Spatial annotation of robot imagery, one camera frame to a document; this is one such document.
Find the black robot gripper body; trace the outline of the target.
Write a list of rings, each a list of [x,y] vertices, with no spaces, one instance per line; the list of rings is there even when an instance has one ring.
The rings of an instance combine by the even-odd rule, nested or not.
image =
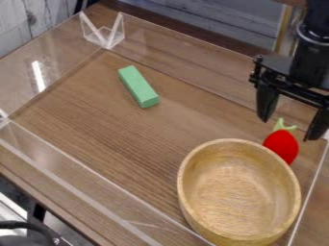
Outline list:
[[[281,55],[253,58],[254,69],[249,81],[256,92],[260,82],[269,84],[280,93],[316,109],[329,108],[329,61],[303,57],[299,61]]]

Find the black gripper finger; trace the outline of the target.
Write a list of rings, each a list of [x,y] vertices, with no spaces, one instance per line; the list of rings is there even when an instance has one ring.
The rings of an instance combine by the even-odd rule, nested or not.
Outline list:
[[[280,99],[278,91],[266,83],[260,82],[256,92],[257,115],[268,122],[277,108]]]
[[[319,140],[329,129],[329,108],[317,111],[304,140]]]

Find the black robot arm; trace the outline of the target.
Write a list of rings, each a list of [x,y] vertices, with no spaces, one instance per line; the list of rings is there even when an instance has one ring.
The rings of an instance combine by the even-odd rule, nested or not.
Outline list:
[[[257,55],[249,81],[256,87],[258,118],[266,122],[284,95],[316,108],[305,140],[319,140],[329,130],[329,0],[309,0],[299,23],[292,57]]]

